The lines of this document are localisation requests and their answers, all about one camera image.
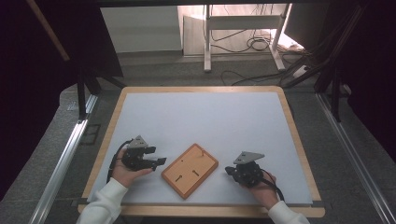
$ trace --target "cable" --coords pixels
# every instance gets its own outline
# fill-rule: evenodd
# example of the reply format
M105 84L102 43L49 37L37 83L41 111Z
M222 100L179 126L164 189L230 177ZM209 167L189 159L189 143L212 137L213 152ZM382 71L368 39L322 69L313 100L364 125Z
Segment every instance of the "cable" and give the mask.
M267 180L267 179L265 179L265 178L263 178L263 177L260 179L260 181L261 181L262 183L268 185L269 187L271 187L271 188L279 195L279 199L280 199L281 201L285 202L285 197L283 196L283 193L282 193L282 191L280 190L280 188L278 188L278 187L276 186L275 180L271 177L271 175L270 175L268 172L266 172L266 171L263 170L263 169L262 169L262 171L264 171L265 173L267 173L267 174L270 176L270 178L271 178L271 180L272 180L273 182L271 183L271 181L269 181L269 180Z
M108 167L107 181L106 181L107 183L108 183L108 181L110 181L110 177L111 177L112 174L113 174L113 169L114 169L114 167L116 166L117 156L119 155L120 151L122 150L122 148L123 148L126 144L130 144L133 140L134 140L134 139L122 143L122 145L121 145L121 146L119 147L119 149L117 150L116 154L114 154L113 160L111 160L111 164L110 164L110 166Z

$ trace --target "metal rail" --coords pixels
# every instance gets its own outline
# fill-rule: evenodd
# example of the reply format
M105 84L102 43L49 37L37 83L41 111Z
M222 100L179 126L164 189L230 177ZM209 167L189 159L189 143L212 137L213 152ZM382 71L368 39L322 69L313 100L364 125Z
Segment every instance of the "metal rail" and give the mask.
M55 197L59 191L59 188L64 181L64 176L66 175L67 169L69 168L70 162L78 147L79 140L83 135L85 128L88 123L88 118L93 110L96 103L97 97L91 95L86 104L87 117L82 121L78 122L70 135L70 138L64 148L61 158L56 165L52 176L49 179L49 183L44 189L41 195L40 201L38 202L29 223L44 223L50 208L55 200Z
M385 199L384 195L381 192L381 189L375 183L373 178L371 177L369 171L364 165L359 153L356 148L353 146L351 140L349 139L346 131L343 128L342 123L337 122L335 117L332 115L329 101L326 98L324 93L317 93L318 101L323 108L327 118L332 125L335 134L340 140L355 172L357 173L361 183L363 184L364 189L367 191L367 194L372 201L375 210L379 214L383 223L396 223L395 216L392 214L392 211L389 208L388 202Z

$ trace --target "wooden table frame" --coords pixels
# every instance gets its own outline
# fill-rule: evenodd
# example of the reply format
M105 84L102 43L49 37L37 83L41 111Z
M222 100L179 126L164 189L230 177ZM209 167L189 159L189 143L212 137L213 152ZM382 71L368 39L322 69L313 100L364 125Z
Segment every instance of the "wooden table frame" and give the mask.
M300 163L303 166L305 178L314 202L321 203L315 179L312 175L311 168L305 156L304 148L297 132L294 120L290 113L289 105L283 90L275 86L265 87L127 87L120 94L120 98L114 109L110 123L108 125L103 143L99 149L96 161L92 167L92 172L87 182L86 188L82 194L82 199L87 199L91 193L92 186L99 171L102 167L111 137L116 128L122 110L123 102L128 93L133 92L277 92L286 121L290 128L290 133L297 150ZM78 211L81 212L86 204L79 204ZM291 207L295 212L302 213L306 217L323 217L325 209L320 206L308 207ZM149 205L149 204L123 204L121 206L121 214L125 216L141 216L141 217L268 217L268 211L258 205Z

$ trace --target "wooden block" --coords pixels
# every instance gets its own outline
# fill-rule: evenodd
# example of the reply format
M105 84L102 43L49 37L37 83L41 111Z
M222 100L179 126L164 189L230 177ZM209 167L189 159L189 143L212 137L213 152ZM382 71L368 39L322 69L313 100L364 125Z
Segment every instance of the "wooden block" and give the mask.
M162 172L165 181L187 199L218 167L219 162L207 151L193 144Z

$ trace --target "gray carpet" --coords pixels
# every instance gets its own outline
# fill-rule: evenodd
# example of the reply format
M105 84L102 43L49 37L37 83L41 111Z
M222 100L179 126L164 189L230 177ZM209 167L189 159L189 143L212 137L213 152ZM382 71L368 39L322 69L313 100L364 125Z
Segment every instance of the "gray carpet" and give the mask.
M215 61L213 71L203 71L203 64L161 63L123 65L129 86L222 86L221 72L233 70L246 77L255 77L276 72L271 60ZM232 74L223 75L226 84L241 79ZM381 223L381 219L347 154L324 115L316 95L312 91L315 78L286 90L295 123L303 142L306 156L316 179L320 196L326 206L323 218L309 218L311 223ZM244 82L244 85L273 85L278 80ZM120 95L116 87L102 82L103 91L92 113L87 131L82 138L75 157L70 164L64 182L49 211L46 223L75 223L78 211L75 203L82 195L91 172L97 151L106 132L115 103ZM27 223L50 178L65 143L76 124L78 111L67 110L77 100L76 89L71 88L61 95L61 106L37 147L34 155L0 203L1 223ZM375 141L359 120L353 115L346 99L340 101L342 123L350 138L359 149L365 164L378 186L395 211L396 166L382 147ZM165 218L165 217L120 217L116 223L271 223L261 219L224 218Z

